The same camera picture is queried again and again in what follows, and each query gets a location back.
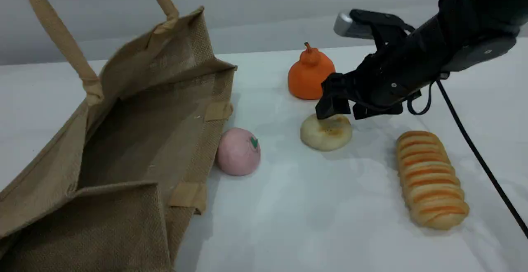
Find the striped bread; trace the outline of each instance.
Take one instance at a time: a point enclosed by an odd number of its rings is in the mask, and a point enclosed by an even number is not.
[[[409,131],[398,138],[398,175],[411,218],[419,225],[448,230],[469,214],[464,191],[438,137]]]

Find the green leaf decoration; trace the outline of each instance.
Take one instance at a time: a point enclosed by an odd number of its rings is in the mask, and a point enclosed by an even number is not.
[[[251,137],[251,144],[253,144],[253,148],[257,148],[259,146],[259,141],[256,138]]]

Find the tote bag handle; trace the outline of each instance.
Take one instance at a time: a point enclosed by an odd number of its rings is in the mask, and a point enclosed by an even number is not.
[[[156,0],[166,16],[175,19],[179,18],[179,12],[176,6],[170,0]],[[99,104],[103,101],[101,82],[88,65],[88,62],[72,37],[70,31],[66,28],[62,20],[55,12],[48,0],[29,0],[35,15],[40,24],[55,43],[57,48],[62,52],[66,60],[75,69],[79,78],[81,78],[82,87],[86,91],[86,99],[89,106]]]

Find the orange pumpkin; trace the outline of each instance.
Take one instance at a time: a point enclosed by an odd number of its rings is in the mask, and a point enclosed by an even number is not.
[[[323,95],[321,83],[335,72],[334,63],[317,48],[305,43],[306,50],[300,54],[288,73],[288,88],[300,99],[320,99]]]

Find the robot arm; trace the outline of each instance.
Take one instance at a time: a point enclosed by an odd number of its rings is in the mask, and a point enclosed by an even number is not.
[[[392,14],[352,10],[334,30],[345,37],[374,39],[377,51],[346,74],[322,83],[317,117],[400,114],[402,103],[452,71],[462,71],[508,52],[528,21],[528,0],[439,0],[439,12],[417,29]]]

